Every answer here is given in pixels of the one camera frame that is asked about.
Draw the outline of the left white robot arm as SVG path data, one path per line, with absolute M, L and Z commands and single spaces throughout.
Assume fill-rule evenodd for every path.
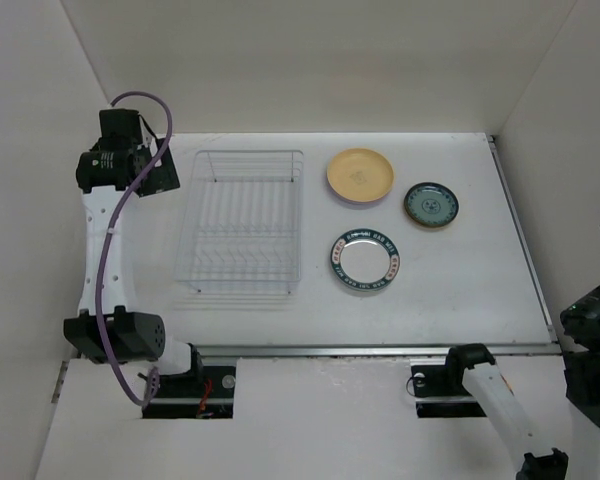
M 151 149 L 164 141 L 136 110 L 102 110 L 99 121 L 101 136 L 76 169 L 86 269 L 78 312 L 64 321 L 64 337 L 95 364 L 147 362 L 178 394 L 193 396 L 204 382 L 195 348 L 168 336 L 159 315 L 141 310 L 133 278 L 134 209 L 142 197 L 179 188 L 172 155 L 165 152 L 133 189 Z

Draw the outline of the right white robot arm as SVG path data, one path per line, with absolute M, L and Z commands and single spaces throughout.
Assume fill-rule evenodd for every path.
M 504 443 L 518 479 L 600 479 L 600 284 L 560 314 L 565 336 L 581 346 L 563 356 L 573 452 L 553 445 L 537 428 L 483 344 L 452 347 L 443 381 L 468 393 Z

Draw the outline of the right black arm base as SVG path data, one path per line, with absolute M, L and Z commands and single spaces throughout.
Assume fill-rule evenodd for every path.
M 419 419 L 485 418 L 478 402 L 448 378 L 442 364 L 416 364 L 405 385 Z

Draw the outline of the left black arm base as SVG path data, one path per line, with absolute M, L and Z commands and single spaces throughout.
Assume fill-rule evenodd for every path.
M 142 410 L 143 419 L 232 419 L 237 361 L 203 362 L 187 373 L 162 375 L 158 392 Z

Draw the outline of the lavender purple plate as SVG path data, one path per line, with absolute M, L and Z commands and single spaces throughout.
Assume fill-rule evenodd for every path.
M 333 189 L 330 190 L 330 195 L 334 199 L 336 199 L 340 204 L 342 204 L 343 206 L 346 206 L 347 208 L 369 209 L 369 208 L 374 208 L 376 206 L 382 205 L 390 197 L 390 192 L 386 193 L 385 195 L 383 195 L 377 199 L 371 200 L 371 201 L 353 200 L 353 199 L 347 198 L 346 196 L 339 194 L 337 191 L 335 191 Z

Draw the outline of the blue floral green plate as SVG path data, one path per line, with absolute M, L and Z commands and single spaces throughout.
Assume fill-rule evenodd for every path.
M 460 203 L 448 187 L 435 182 L 421 182 L 407 191 L 403 207 L 407 216 L 416 224 L 438 229 L 456 219 Z

